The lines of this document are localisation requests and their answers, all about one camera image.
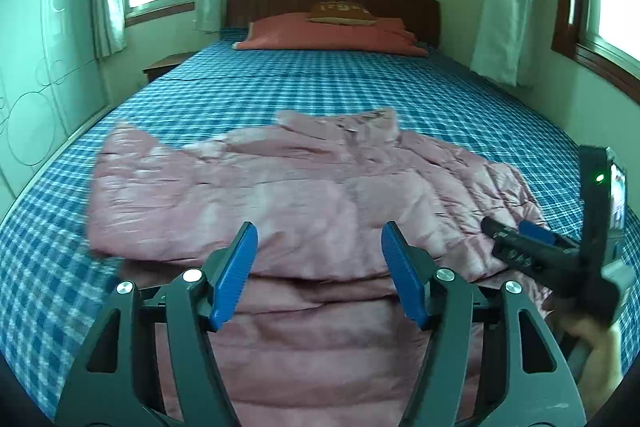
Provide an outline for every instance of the metal screw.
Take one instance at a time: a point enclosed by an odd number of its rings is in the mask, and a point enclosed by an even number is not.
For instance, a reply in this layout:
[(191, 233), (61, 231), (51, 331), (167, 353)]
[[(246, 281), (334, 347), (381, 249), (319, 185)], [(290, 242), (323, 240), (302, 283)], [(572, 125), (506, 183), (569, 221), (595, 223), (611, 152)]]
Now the metal screw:
[(133, 283), (131, 281), (123, 281), (116, 287), (118, 293), (129, 293), (133, 289)]
[(507, 284), (504, 285), (504, 288), (509, 292), (509, 293), (520, 293), (522, 292), (522, 286), (520, 286), (519, 283), (516, 283), (515, 281), (507, 281)]
[(441, 281), (452, 281), (456, 275), (449, 268), (440, 268), (436, 277)]
[(197, 268), (188, 269), (185, 273), (182, 274), (182, 278), (187, 282), (199, 281), (200, 277), (202, 277), (202, 272)]

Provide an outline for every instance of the orange pillow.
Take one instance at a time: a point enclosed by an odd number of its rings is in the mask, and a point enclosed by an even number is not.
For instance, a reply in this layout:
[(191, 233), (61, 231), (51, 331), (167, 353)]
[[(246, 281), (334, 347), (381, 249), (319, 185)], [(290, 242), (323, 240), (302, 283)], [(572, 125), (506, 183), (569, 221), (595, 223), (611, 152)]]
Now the orange pillow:
[(311, 7), (309, 20), (349, 26), (371, 26), (376, 22), (376, 18), (362, 4), (351, 1), (316, 3)]
[(415, 36), (402, 19), (378, 19), (372, 26), (318, 24), (307, 13), (285, 13), (251, 24), (244, 42), (235, 50), (360, 50), (426, 57), (414, 46)]

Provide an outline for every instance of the human hand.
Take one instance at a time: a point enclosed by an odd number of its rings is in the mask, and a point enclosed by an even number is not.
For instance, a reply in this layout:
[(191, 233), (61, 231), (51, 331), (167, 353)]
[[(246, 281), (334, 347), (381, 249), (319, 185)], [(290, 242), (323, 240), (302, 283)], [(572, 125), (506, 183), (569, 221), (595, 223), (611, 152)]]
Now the human hand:
[(587, 418), (592, 418), (611, 397), (622, 381), (620, 364), (620, 324), (603, 325), (593, 317), (576, 312), (571, 301), (551, 294), (542, 304), (551, 311), (546, 323), (553, 332), (566, 331), (584, 340), (592, 349), (578, 382)]

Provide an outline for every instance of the pink jacket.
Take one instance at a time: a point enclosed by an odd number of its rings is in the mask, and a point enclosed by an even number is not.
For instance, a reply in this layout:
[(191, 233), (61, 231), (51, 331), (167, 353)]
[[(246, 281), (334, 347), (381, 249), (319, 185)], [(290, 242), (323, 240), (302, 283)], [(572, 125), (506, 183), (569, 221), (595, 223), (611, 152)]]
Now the pink jacket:
[[(398, 424), (428, 341), (394, 297), (380, 250), (387, 221), (468, 281), (515, 279), (537, 304), (546, 296), (491, 256), (484, 216), (544, 224), (516, 168), (400, 131), (389, 108), (282, 111), (275, 126), (181, 150), (121, 124), (98, 157), (88, 237), (92, 250), (135, 261), (123, 275), (150, 285), (202, 264), (252, 221), (252, 275), (236, 317), (211, 336), (243, 425), (382, 427)], [(471, 413), (480, 346), (476, 331), (460, 417)]]

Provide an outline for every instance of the blue plaid bedsheet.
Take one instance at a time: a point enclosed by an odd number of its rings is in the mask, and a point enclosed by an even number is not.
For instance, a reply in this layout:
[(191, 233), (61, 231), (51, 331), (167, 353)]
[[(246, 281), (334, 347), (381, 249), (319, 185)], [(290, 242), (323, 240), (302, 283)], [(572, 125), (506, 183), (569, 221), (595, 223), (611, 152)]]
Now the blue plaid bedsheet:
[[(520, 168), (557, 232), (578, 237), (576, 146), (564, 132), (456, 62), (365, 52), (244, 51), (223, 38), (105, 116), (69, 147), (0, 230), (0, 351), (49, 416), (74, 354), (116, 283), (118, 261), (88, 255), (85, 208), (95, 157), (118, 120), (179, 147), (276, 111), (323, 115), (390, 106), (403, 128)], [(624, 256), (640, 267), (629, 214)], [(625, 370), (640, 346), (638, 285), (622, 317)]]

